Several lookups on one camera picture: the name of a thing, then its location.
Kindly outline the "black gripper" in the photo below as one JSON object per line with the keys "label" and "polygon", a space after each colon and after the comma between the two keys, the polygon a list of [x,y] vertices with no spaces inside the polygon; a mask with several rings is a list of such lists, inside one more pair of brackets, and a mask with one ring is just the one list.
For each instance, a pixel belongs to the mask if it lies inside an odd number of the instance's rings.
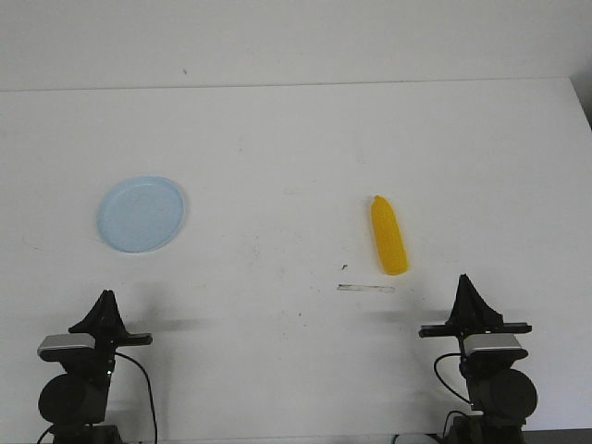
{"label": "black gripper", "polygon": [[[108,299],[110,326],[101,326],[103,311]],[[147,346],[153,342],[151,333],[129,333],[118,309],[116,294],[103,290],[91,310],[69,332],[90,332],[95,339],[91,357],[93,365],[110,365],[115,361],[115,353],[120,347]]]}
{"label": "black gripper", "polygon": [[[497,327],[459,327],[452,324],[469,324],[471,316],[476,325],[500,325]],[[481,297],[471,279],[463,274],[459,276],[455,301],[452,306],[448,324],[421,326],[418,335],[422,339],[454,337],[459,342],[462,357],[470,362],[484,361],[494,363],[508,363],[515,361],[496,359],[494,356],[466,357],[463,340],[474,334],[484,333],[512,333],[516,338],[519,334],[527,334],[532,327],[526,323],[503,323],[503,316],[492,309]]]}

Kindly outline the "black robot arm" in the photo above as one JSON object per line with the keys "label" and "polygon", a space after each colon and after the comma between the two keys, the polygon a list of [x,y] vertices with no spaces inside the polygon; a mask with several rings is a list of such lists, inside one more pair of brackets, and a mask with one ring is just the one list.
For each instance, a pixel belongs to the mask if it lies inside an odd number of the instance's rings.
{"label": "black robot arm", "polygon": [[54,443],[123,441],[117,426],[105,423],[111,379],[119,357],[136,365],[144,376],[157,442],[150,377],[140,362],[118,351],[121,347],[147,346],[152,342],[150,333],[128,332],[112,290],[103,290],[90,312],[66,333],[45,337],[37,355],[44,362],[60,364],[64,373],[51,379],[39,396],[39,413],[50,425],[38,440],[52,435]]}
{"label": "black robot arm", "polygon": [[421,338],[454,337],[457,352],[445,353],[433,362],[459,359],[459,371],[468,395],[451,393],[466,402],[471,413],[450,411],[443,426],[442,443],[523,443],[526,418],[537,407],[533,381],[514,369],[515,362],[528,356],[516,336],[532,331],[532,326],[507,323],[503,315],[480,296],[470,278],[459,276],[449,319],[440,325],[420,327]]}

